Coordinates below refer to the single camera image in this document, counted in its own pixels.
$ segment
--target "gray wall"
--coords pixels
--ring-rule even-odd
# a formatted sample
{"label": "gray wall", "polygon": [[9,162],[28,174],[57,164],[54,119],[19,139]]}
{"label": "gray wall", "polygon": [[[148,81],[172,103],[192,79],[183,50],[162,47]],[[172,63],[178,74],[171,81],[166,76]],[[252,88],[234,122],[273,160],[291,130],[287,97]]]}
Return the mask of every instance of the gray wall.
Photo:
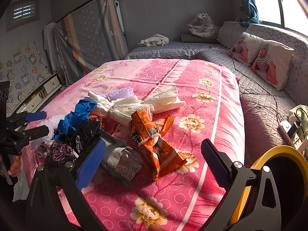
{"label": "gray wall", "polygon": [[[51,0],[55,22],[89,0]],[[199,11],[207,12],[217,25],[233,19],[231,0],[118,0],[128,47],[154,34],[179,40],[186,24]]]}
{"label": "gray wall", "polygon": [[43,30],[52,21],[50,0],[40,0],[40,19],[29,22],[7,32],[7,12],[0,18],[0,56],[5,58],[12,51],[17,50],[29,42],[36,42],[38,50],[46,64],[48,60],[43,47]]}
{"label": "gray wall", "polygon": [[244,11],[240,10],[240,7],[243,7],[242,0],[231,0],[231,10],[232,10],[232,19],[235,21],[237,18],[247,19],[247,16]]}

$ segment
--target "gray quilted sofa cover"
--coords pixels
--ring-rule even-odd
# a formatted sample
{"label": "gray quilted sofa cover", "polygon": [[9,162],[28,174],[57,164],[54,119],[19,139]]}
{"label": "gray quilted sofa cover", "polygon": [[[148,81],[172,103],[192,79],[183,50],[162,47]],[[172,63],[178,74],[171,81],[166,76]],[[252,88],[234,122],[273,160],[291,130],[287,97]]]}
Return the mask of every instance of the gray quilted sofa cover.
{"label": "gray quilted sofa cover", "polygon": [[[298,104],[308,105],[308,93],[303,92],[308,86],[308,81],[306,82],[308,77],[308,42],[283,29],[259,24],[250,24],[246,32],[266,40],[281,42],[295,49],[288,80],[283,90],[277,91],[251,71],[249,66],[234,60],[236,69],[250,79],[236,71],[231,58],[225,53],[226,48],[213,47],[200,51],[197,54],[197,59],[223,64],[240,78],[240,100],[245,122],[245,165],[250,166],[267,150],[286,144],[278,128],[279,122],[276,112],[266,106],[275,109],[276,99],[278,112],[287,120],[289,109]],[[260,85],[269,91],[275,99]]]}
{"label": "gray quilted sofa cover", "polygon": [[164,46],[155,47],[137,47],[125,57],[125,59],[185,59],[194,60],[197,58],[197,53],[202,50],[207,50],[211,47],[223,47],[220,44],[207,43],[184,43],[171,41]]}

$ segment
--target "blue plastic bag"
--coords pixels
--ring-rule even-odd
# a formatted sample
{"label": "blue plastic bag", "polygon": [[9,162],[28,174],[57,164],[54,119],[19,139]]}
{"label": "blue plastic bag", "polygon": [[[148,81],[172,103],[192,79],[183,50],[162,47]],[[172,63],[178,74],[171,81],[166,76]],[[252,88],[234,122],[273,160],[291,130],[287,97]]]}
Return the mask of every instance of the blue plastic bag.
{"label": "blue plastic bag", "polygon": [[95,108],[96,102],[88,99],[79,100],[75,106],[75,111],[65,116],[58,124],[59,134],[54,137],[58,141],[60,135],[71,136],[81,123],[89,119],[90,112]]}

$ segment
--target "gray duct tape bundle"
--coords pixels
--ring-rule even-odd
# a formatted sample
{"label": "gray duct tape bundle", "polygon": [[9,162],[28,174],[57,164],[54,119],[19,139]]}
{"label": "gray duct tape bundle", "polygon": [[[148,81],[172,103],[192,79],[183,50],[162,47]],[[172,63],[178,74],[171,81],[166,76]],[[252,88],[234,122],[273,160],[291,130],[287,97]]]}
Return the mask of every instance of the gray duct tape bundle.
{"label": "gray duct tape bundle", "polygon": [[106,142],[106,154],[102,167],[125,186],[131,185],[131,180],[140,171],[143,161],[140,154],[125,142],[102,132],[101,139]]}

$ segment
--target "blue gripper pad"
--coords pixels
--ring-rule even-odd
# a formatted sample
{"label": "blue gripper pad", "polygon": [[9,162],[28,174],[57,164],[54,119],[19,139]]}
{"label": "blue gripper pad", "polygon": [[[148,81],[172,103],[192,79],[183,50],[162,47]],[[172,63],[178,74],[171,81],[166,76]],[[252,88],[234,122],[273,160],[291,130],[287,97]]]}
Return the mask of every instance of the blue gripper pad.
{"label": "blue gripper pad", "polygon": [[45,111],[42,112],[37,112],[37,113],[29,113],[26,117],[25,120],[28,122],[34,122],[34,121],[39,121],[46,119],[47,114]]}
{"label": "blue gripper pad", "polygon": [[76,186],[79,190],[87,187],[106,153],[106,143],[100,140],[77,171]]}

